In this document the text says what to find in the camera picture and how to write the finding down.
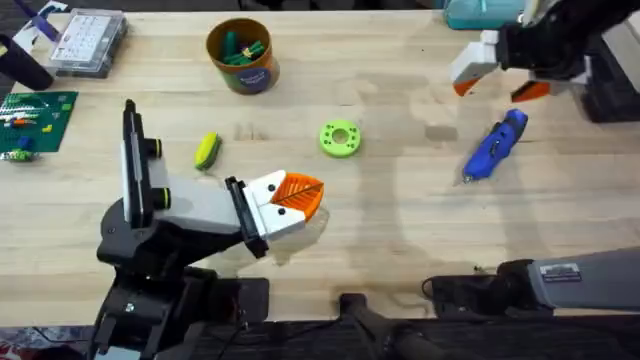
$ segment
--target teal object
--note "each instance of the teal object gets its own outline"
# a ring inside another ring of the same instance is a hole
[[[226,58],[227,56],[231,56],[235,54],[236,49],[238,48],[238,36],[235,32],[229,31],[224,36],[224,44],[222,46],[222,58]]]
[[[517,22],[526,0],[446,0],[444,18],[454,30],[491,30]]]

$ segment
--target clear plastic box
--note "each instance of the clear plastic box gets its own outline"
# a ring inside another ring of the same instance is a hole
[[[47,68],[57,76],[106,78],[126,33],[122,11],[73,9]]]

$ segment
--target blue object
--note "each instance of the blue object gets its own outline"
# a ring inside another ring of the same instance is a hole
[[[444,18],[454,30],[498,29],[518,21],[525,0],[446,0]]]
[[[257,67],[239,71],[236,77],[251,93],[259,93],[269,87],[271,72],[267,68]]]
[[[38,30],[40,30],[40,32],[42,32],[49,40],[55,42],[58,39],[60,33],[43,16],[33,11],[22,0],[13,1],[31,19],[31,23],[33,24],[33,26],[38,28]]]
[[[33,144],[33,139],[28,136],[20,136],[18,139],[18,147],[20,150],[29,150]]]
[[[529,117],[518,109],[507,112],[502,122],[496,123],[491,133],[462,170],[465,183],[491,176],[493,169],[511,153],[511,148],[520,140]]]

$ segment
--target yellow sponge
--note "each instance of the yellow sponge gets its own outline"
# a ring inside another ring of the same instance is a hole
[[[200,142],[194,157],[195,167],[198,170],[207,170],[216,161],[222,139],[216,133],[208,133]]]

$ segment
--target wooden table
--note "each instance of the wooden table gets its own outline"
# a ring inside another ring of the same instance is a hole
[[[267,26],[282,68],[258,96],[230,92],[205,51],[213,26],[237,16]],[[95,253],[102,215],[121,196],[127,98],[146,134],[164,141],[174,174],[220,186],[282,168],[326,182],[311,223],[266,258],[240,245],[199,263],[269,278],[270,319],[334,316],[346,291],[367,293],[388,316],[432,316],[419,294],[426,277],[640,245],[640,124],[592,124],[569,93],[522,104],[530,121],[512,156],[491,179],[460,184],[462,164],[526,75],[496,72],[457,97],[448,65],[478,34],[449,30],[439,12],[127,17],[107,80],[59,79],[51,89],[81,93],[60,152],[0,164],[1,326],[93,322],[113,277]],[[318,129],[335,118],[362,128],[356,156],[319,150]],[[224,145],[203,175],[192,158],[208,131]]]

